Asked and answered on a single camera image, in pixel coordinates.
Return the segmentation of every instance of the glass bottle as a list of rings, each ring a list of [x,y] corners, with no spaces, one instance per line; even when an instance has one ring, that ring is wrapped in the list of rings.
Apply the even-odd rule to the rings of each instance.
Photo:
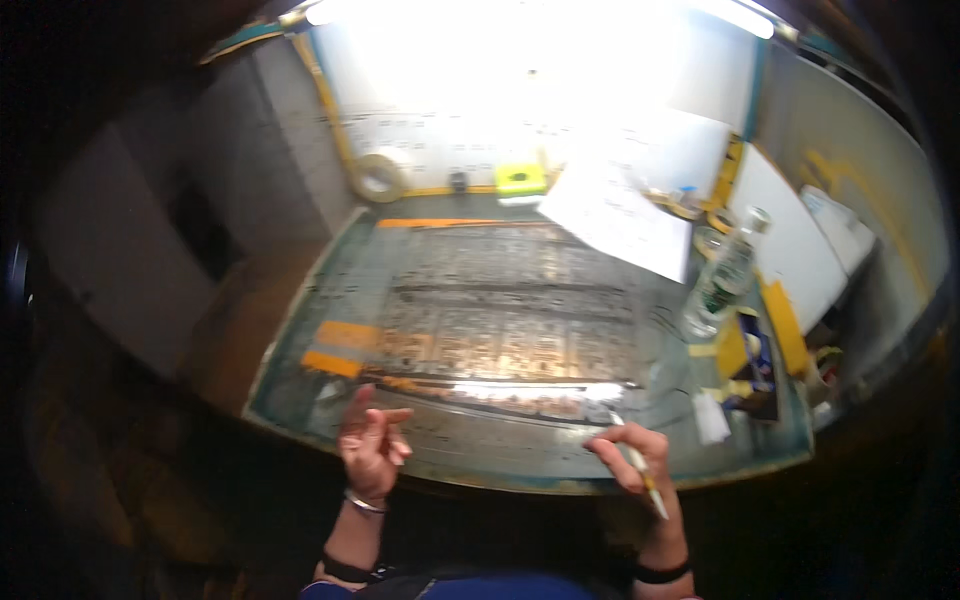
[[[686,328],[693,336],[716,335],[731,307],[750,289],[756,246],[770,225],[770,215],[751,206],[744,224],[727,234],[713,260],[704,267],[684,308]]]

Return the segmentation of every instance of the left hand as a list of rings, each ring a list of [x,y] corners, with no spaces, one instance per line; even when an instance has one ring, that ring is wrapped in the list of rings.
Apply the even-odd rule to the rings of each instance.
[[[374,506],[382,505],[394,488],[396,472],[413,450],[397,426],[413,415],[413,409],[368,408],[373,385],[360,387],[344,411],[337,435],[337,449],[347,466],[353,493]]]

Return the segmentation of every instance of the white pen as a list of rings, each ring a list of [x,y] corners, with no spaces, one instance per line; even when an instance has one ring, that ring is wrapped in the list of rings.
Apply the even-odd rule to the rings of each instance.
[[[614,425],[622,425],[623,419],[620,418],[616,412],[610,410],[610,420]],[[650,467],[647,465],[647,461],[643,458],[643,455],[640,454],[639,450],[634,448],[629,444],[624,444],[627,446],[627,454],[630,456],[630,462],[633,463],[634,468],[640,471],[640,477],[643,478],[643,487],[647,489],[647,493],[650,494],[650,499],[654,501],[654,507],[657,509],[657,514],[660,515],[664,520],[669,520],[669,516],[666,514],[666,507],[663,506],[663,497],[660,495],[660,491],[657,490],[657,487],[654,485],[654,478],[650,476]]]

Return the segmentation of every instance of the white paper sheet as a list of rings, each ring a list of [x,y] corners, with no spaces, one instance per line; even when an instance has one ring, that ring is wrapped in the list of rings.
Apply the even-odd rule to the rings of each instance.
[[[719,396],[720,390],[703,389],[693,397],[693,416],[702,445],[720,444],[731,434],[723,407],[717,401]]]
[[[600,252],[684,282],[690,223],[644,198],[615,161],[571,161],[537,211]]]

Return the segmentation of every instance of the workbench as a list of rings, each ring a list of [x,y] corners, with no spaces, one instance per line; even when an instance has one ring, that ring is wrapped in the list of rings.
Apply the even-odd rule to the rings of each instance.
[[[542,221],[530,208],[481,194],[358,210],[307,269],[237,416],[334,452],[359,377],[385,388],[375,404],[415,409],[404,423],[414,450],[404,473],[512,492],[592,494],[614,485],[581,443],[606,424],[585,419],[568,399],[430,397],[417,386],[630,381],[636,390],[620,414],[668,436],[680,488],[812,455],[802,392],[776,345],[779,419],[729,412],[732,435],[701,445],[691,396],[719,387],[717,375],[712,360],[690,355],[679,329],[699,254],[691,251],[679,284]],[[744,303],[772,336],[759,293]]]

